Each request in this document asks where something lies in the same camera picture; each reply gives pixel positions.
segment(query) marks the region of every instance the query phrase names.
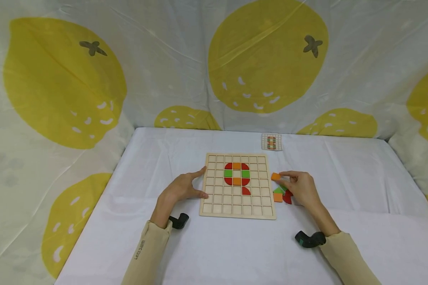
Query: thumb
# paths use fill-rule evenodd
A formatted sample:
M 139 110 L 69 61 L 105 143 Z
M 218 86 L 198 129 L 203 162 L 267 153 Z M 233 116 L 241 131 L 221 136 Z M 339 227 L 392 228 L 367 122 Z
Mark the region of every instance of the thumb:
M 287 189 L 290 189 L 290 187 L 292 187 L 292 184 L 289 181 L 284 180 L 284 179 L 276 180 L 276 183 L 281 185 L 281 186 L 285 186 Z
M 209 195 L 200 190 L 193 190 L 193 197 L 200 198 L 200 199 L 207 199 Z

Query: green square piece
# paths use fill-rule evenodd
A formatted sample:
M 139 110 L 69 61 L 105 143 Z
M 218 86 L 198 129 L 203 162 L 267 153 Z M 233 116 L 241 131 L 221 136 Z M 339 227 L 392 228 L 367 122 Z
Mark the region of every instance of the green square piece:
M 250 178 L 250 172 L 248 170 L 242 170 L 241 171 L 241 177 L 242 178 Z
M 233 177 L 233 171 L 225 169 L 224 170 L 224 177 Z

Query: green triangle piece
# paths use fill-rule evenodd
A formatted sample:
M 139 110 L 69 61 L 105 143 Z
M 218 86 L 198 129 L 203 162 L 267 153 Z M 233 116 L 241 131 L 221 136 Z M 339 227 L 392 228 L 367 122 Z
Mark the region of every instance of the green triangle piece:
M 273 193 L 281 193 L 282 195 L 284 195 L 285 194 L 285 190 L 287 190 L 285 187 L 278 186 L 276 189 L 274 189 Z

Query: right hand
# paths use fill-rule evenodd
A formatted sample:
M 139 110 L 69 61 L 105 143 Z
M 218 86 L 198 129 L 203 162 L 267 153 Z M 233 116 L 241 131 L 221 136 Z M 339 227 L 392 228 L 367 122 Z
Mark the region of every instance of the right hand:
M 277 180 L 276 183 L 285 186 L 293 193 L 298 202 L 307 209 L 317 208 L 322 205 L 319 193 L 315 188 L 314 179 L 307 172 L 283 171 L 280 176 L 287 176 L 290 181 L 285 179 Z

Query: left hand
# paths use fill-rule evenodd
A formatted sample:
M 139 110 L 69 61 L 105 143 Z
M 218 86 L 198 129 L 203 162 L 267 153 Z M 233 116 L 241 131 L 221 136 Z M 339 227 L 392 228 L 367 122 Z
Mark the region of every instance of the left hand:
M 197 172 L 189 172 L 179 175 L 165 190 L 163 190 L 161 195 L 167 196 L 175 202 L 188 198 L 208 198 L 208 194 L 203 191 L 196 190 L 192 185 L 192 181 L 195 178 L 202 176 L 205 171 L 206 166 Z

